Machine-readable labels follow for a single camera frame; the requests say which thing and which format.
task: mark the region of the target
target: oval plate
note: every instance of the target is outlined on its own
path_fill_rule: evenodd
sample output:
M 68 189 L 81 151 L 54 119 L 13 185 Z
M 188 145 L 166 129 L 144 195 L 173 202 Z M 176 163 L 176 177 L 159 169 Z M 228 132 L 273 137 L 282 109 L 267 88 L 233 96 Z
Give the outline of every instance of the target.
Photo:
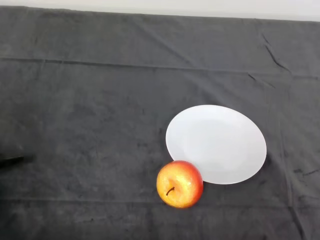
M 200 105 L 170 122 L 166 146 L 173 160 L 194 164 L 205 182 L 235 184 L 251 178 L 265 162 L 267 145 L 257 125 L 238 111 Z

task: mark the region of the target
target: apple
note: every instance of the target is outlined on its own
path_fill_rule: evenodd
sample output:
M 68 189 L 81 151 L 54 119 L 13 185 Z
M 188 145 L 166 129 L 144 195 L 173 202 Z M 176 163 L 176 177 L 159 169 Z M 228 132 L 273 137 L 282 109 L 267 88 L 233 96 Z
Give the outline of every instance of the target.
M 160 170 L 156 189 L 166 204 L 175 208 L 189 208 L 200 199 L 204 182 L 194 165 L 178 160 Z

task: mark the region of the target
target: plate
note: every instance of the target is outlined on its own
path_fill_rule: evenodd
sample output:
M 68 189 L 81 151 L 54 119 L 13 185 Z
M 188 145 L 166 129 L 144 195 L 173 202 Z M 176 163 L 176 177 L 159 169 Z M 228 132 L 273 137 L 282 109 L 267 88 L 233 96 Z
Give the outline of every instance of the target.
M 235 184 L 251 178 L 267 156 L 265 138 L 242 113 L 217 105 L 180 112 L 170 122 L 166 146 L 173 160 L 194 164 L 205 182 Z

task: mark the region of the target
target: black object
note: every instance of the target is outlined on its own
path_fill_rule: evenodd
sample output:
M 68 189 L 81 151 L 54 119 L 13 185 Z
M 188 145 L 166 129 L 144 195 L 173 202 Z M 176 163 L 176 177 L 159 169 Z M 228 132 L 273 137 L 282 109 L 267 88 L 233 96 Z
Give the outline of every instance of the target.
M 0 7 L 1 240 L 320 239 L 320 24 Z M 165 205 L 170 120 L 203 104 L 261 129 L 263 168 Z
M 9 158 L 0 158 L 0 169 L 9 168 L 21 163 L 25 158 L 23 156 L 15 156 Z

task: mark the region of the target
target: apple stem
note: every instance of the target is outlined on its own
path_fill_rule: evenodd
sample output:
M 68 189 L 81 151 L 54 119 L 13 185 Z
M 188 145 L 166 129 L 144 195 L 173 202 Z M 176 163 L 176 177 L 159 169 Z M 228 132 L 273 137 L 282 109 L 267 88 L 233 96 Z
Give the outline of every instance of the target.
M 166 195 L 168 196 L 168 194 L 169 194 L 172 190 L 175 190 L 175 187 L 174 187 L 174 186 L 166 193 Z

